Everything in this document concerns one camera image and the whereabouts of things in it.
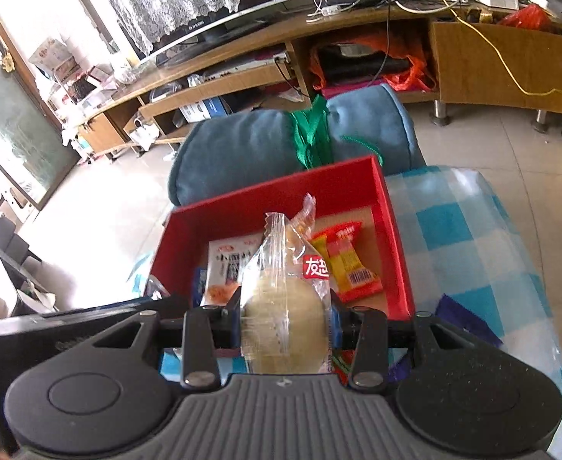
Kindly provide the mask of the dark blue wafer biscuit packet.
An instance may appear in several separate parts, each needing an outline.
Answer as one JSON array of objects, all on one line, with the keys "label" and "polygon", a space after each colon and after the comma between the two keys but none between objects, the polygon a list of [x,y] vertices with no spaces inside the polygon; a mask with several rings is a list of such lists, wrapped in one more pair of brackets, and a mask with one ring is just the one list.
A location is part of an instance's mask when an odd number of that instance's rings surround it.
[{"label": "dark blue wafer biscuit packet", "polygon": [[[500,348],[503,345],[503,341],[482,318],[469,309],[465,309],[462,304],[452,299],[452,297],[442,296],[437,304],[435,316],[470,332],[480,340],[496,348]],[[390,382],[404,380],[412,370],[410,352],[406,351],[402,356],[399,356],[398,349],[393,349],[392,356],[395,358],[395,361],[388,371],[388,380]]]}]

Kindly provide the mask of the blue rolled cushion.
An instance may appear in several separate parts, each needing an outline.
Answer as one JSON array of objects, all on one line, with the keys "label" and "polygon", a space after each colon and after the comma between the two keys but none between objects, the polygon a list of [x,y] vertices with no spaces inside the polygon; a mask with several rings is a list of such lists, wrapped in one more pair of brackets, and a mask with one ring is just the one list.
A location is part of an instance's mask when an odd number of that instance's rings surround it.
[{"label": "blue rolled cushion", "polygon": [[423,167],[411,117],[391,87],[379,84],[305,110],[259,109],[197,123],[168,180],[180,207],[336,162],[375,156],[385,174]]}]

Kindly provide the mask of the red cardboard box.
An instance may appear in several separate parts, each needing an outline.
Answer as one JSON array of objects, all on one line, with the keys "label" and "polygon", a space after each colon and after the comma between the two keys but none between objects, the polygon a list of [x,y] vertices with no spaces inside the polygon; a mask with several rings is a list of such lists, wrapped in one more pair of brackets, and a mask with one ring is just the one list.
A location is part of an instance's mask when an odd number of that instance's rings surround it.
[{"label": "red cardboard box", "polygon": [[168,218],[153,259],[153,275],[166,291],[191,297],[208,245],[220,239],[261,233],[262,269],[273,280],[280,270],[301,267],[302,244],[290,221],[306,195],[316,200],[316,225],[357,220],[363,230],[356,250],[363,265],[382,281],[380,293],[364,304],[391,320],[407,320],[414,302],[401,237],[379,161],[373,156],[336,163],[176,209]]}]

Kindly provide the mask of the red yellow Trolli packet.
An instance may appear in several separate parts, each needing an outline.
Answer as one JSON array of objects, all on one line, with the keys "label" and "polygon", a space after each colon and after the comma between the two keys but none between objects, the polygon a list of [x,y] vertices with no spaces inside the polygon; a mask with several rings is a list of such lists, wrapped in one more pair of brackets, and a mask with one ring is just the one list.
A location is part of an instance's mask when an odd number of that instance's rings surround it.
[{"label": "red yellow Trolli packet", "polygon": [[336,282],[334,291],[343,303],[358,301],[383,290],[376,273],[366,268],[356,252],[361,221],[338,223],[316,233],[310,243],[327,263]]}]

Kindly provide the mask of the white latiao snack packet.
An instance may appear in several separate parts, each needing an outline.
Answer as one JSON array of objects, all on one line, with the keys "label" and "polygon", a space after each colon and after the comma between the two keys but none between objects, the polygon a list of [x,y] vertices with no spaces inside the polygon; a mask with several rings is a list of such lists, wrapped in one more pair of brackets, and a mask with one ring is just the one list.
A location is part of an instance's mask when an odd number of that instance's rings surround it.
[{"label": "white latiao snack packet", "polygon": [[201,305],[227,304],[242,284],[243,269],[247,267],[261,242],[261,233],[209,242]]}]

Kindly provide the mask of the steamed cake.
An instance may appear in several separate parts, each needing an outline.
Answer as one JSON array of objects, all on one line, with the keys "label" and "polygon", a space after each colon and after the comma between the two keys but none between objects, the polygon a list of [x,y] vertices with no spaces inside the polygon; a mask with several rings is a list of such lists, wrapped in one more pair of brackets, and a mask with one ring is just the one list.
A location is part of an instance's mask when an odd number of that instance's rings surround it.
[{"label": "steamed cake", "polygon": [[328,266],[311,245],[316,199],[294,217],[265,217],[263,240],[243,271],[240,349],[252,374],[331,371]]}]

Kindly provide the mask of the blue checkered tablecloth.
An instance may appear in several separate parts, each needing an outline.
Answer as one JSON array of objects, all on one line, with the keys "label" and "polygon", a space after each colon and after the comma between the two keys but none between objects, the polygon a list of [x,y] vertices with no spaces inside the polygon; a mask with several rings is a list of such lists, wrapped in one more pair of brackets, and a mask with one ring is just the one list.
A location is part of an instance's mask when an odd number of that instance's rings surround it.
[{"label": "blue checkered tablecloth", "polygon": [[358,257],[382,283],[364,305],[400,320],[456,302],[562,393],[562,348],[542,280],[475,170],[426,166],[387,177],[364,157],[188,205],[169,217],[142,277],[191,300],[211,241],[260,232],[266,213],[297,212],[306,195],[316,199],[318,228],[362,223]]}]

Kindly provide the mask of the blue cartoon snack packet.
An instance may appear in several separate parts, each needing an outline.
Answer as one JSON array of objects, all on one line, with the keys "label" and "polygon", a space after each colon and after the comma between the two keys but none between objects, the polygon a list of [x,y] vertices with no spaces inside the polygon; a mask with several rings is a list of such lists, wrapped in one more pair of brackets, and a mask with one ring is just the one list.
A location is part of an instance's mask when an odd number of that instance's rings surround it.
[{"label": "blue cartoon snack packet", "polygon": [[191,300],[193,307],[199,306],[202,302],[204,293],[206,291],[206,278],[207,269],[198,267],[195,270],[192,282]]}]

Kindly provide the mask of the red spicy strip packet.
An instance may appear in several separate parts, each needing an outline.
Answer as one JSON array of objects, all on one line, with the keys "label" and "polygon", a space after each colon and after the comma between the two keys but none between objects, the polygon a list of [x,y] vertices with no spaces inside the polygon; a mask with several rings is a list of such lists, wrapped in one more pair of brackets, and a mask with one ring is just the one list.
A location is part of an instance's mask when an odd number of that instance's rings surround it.
[{"label": "red spicy strip packet", "polygon": [[331,355],[332,370],[342,385],[348,384],[348,374],[351,372],[355,351],[334,349]]}]

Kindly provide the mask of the wooden tv cabinet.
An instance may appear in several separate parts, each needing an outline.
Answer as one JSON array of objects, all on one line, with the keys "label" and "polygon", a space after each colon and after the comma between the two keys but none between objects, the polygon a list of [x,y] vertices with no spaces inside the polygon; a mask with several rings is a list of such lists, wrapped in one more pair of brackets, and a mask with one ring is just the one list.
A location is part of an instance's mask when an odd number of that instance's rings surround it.
[{"label": "wooden tv cabinet", "polygon": [[[424,85],[400,92],[398,98],[404,103],[432,100],[562,113],[561,34],[500,24],[446,22],[402,10],[371,8],[313,23],[303,15],[294,16],[176,66],[156,69],[78,123],[78,134],[95,154],[104,155],[126,145],[126,130],[135,114],[157,122],[187,104],[286,80],[296,80],[301,91],[313,97],[333,86],[328,79],[330,66],[320,60],[320,50],[369,33],[382,35],[393,56],[402,47],[424,48]],[[158,102],[144,100],[154,88],[277,46],[287,53],[287,64],[259,63],[183,88]]]}]

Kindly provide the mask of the orange plastic bag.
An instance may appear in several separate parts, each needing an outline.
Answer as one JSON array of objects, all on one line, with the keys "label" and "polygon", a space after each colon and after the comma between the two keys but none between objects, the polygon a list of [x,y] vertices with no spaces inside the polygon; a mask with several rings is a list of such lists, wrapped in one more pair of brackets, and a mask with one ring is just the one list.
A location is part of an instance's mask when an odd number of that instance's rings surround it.
[{"label": "orange plastic bag", "polygon": [[434,92],[432,50],[424,21],[392,21],[339,29],[310,46],[314,89],[332,98],[347,89],[388,83],[396,92]]}]

